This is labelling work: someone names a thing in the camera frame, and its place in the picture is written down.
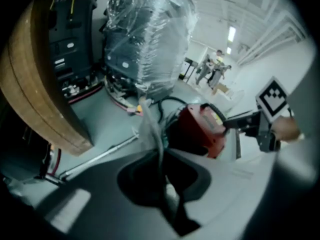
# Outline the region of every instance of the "hand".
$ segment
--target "hand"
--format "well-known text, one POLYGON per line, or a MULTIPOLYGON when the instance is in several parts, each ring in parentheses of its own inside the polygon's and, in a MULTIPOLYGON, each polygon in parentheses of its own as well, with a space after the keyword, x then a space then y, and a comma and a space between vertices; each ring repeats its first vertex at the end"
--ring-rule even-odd
POLYGON ((275 138, 280 141, 294 141, 300 135, 300 130, 293 117, 279 116, 271 126, 275 138))

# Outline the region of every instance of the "person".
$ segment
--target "person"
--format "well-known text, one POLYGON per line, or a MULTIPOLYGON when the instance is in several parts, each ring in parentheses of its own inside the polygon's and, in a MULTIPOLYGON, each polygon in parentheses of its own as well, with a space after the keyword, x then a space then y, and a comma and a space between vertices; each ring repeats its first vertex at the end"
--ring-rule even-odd
POLYGON ((207 84, 209 85, 210 81, 214 78, 215 76, 215 73, 216 73, 216 70, 221 67, 221 66, 225 66, 225 64, 223 62, 221 63, 218 63, 218 64, 215 64, 214 67, 213 67, 213 70, 211 72, 211 76, 209 77, 209 79, 206 81, 207 84))
POLYGON ((279 116, 271 125, 275 138, 279 141, 290 142, 298 139, 301 134, 293 117, 279 116))
POLYGON ((231 68, 231 65, 216 67, 212 80, 209 82, 209 86, 212 90, 214 90, 216 85, 219 83, 221 76, 223 77, 223 79, 225 79, 226 70, 230 70, 231 68))
POLYGON ((204 60, 201 61, 201 63, 198 65, 198 67, 196 68, 196 74, 199 74, 201 72, 201 70, 204 68, 204 65, 206 64, 206 62, 209 62, 210 61, 210 56, 209 54, 207 54, 205 57, 204 57, 204 60))
POLYGON ((195 81, 196 85, 199 85, 200 80, 203 79, 207 74, 209 74, 210 71, 213 71, 215 65, 219 64, 218 57, 220 57, 220 56, 222 56, 222 51, 217 50, 216 52, 214 52, 212 54, 209 61, 204 60, 205 64, 202 66, 202 71, 200 72, 198 78, 195 81))

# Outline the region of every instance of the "white ceiling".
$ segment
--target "white ceiling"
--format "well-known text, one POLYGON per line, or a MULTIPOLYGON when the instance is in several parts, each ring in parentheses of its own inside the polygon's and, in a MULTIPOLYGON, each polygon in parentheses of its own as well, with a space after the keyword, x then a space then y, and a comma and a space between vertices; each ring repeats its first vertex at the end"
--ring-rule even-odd
POLYGON ((306 36, 289 0, 193 0, 199 20, 192 39, 224 53, 229 46, 239 65, 256 60, 306 36), (229 27, 236 28, 228 42, 229 27))

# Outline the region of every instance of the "ceiling light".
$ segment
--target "ceiling light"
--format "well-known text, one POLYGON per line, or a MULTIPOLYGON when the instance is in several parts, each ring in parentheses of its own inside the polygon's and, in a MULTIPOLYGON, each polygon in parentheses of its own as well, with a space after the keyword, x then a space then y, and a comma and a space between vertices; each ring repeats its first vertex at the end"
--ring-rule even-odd
POLYGON ((235 34, 236 34, 236 28, 234 28, 233 26, 231 26, 231 27, 229 28, 229 36, 228 36, 228 40, 229 40, 230 42, 233 42, 233 41, 234 41, 235 34))

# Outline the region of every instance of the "pipe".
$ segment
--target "pipe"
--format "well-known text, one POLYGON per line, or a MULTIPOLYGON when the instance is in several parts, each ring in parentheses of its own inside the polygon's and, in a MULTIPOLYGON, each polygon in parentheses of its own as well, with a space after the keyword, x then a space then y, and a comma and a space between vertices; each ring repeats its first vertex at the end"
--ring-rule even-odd
POLYGON ((269 52, 271 49, 273 49, 273 48, 275 48, 275 47, 277 47, 277 46, 279 46, 279 45, 282 45, 282 44, 284 44, 284 43, 286 43, 286 42, 290 42, 290 41, 292 41, 292 40, 295 40, 295 39, 296 39, 296 38, 295 38, 294 36, 292 36, 292 37, 288 37, 287 39, 284 39, 284 40, 282 40, 282 41, 280 41, 280 42, 277 42, 277 43, 271 45, 268 49, 266 49, 265 51, 263 51, 262 53, 260 53, 257 57, 253 58, 252 60, 250 60, 250 61, 247 62, 246 64, 249 64, 249 63, 251 63, 252 61, 260 58, 262 55, 264 55, 265 53, 269 52))
POLYGON ((191 39, 190 41, 192 41, 192 42, 194 42, 194 43, 197 43, 197 44, 199 44, 199 45, 202 45, 202 46, 206 47, 206 50, 205 50, 205 53, 204 53, 204 55, 203 55, 202 59, 204 59, 204 57, 206 56, 206 54, 207 54, 207 52, 208 52, 208 49, 211 49, 211 50, 217 51, 217 49, 212 48, 211 46, 209 46, 209 45, 207 45, 207 44, 205 44, 205 43, 203 43, 203 42, 197 41, 197 40, 195 40, 195 39, 191 39))
MULTIPOLYGON (((255 42, 255 44, 246 52, 246 54, 244 56, 242 56, 238 61, 237 64, 240 64, 256 47, 258 47, 259 44, 262 43, 262 41, 275 29, 275 27, 282 21, 284 20, 286 17, 288 17, 290 20, 293 21, 294 24, 297 25, 298 28, 302 28, 302 26, 298 23, 298 21, 287 11, 282 11, 280 12, 280 14, 278 15, 278 17, 276 18, 276 20, 272 23, 272 25, 266 30, 266 32, 259 38, 258 41, 255 42)), ((306 37, 307 33, 304 31, 304 29, 302 28, 302 30, 300 29, 300 31, 302 32, 302 34, 306 37)))
POLYGON ((59 179, 64 181, 68 176, 70 176, 71 174, 77 172, 77 171, 80 171, 80 170, 83 170, 87 167, 89 167, 91 164, 93 164, 94 162, 100 160, 101 158, 104 158, 105 156, 107 155, 110 155, 114 152, 116 152, 117 150, 123 148, 124 146, 134 142, 135 140, 137 140, 139 138, 139 135, 136 134, 128 139, 126 139, 125 141, 119 143, 118 145, 116 146, 112 146, 111 148, 109 148, 106 152, 103 152, 102 154, 86 161, 86 162, 83 162, 79 165, 77 165, 76 167, 73 167, 72 169, 69 169, 69 170, 66 170, 64 172, 62 172, 60 175, 59 175, 59 179))
POLYGON ((274 13, 277 5, 279 3, 279 0, 274 0, 273 4, 271 5, 270 10, 268 11, 267 15, 265 16, 263 22, 266 24, 268 20, 270 19, 271 15, 274 13))
POLYGON ((279 37, 280 35, 282 35, 283 33, 285 33, 288 29, 292 29, 295 34, 302 40, 303 36, 302 34, 299 32, 299 30, 297 29, 296 26, 294 26, 291 22, 287 22, 281 29, 279 29, 271 38, 268 39, 267 42, 265 42, 263 45, 261 45, 260 47, 258 47, 257 49, 255 49, 251 54, 249 54, 245 59, 243 59, 239 65, 242 65, 245 63, 245 61, 247 61, 249 58, 251 58, 252 56, 256 55, 261 49, 263 49, 264 47, 266 47, 268 44, 270 44, 272 41, 274 41, 277 37, 279 37))

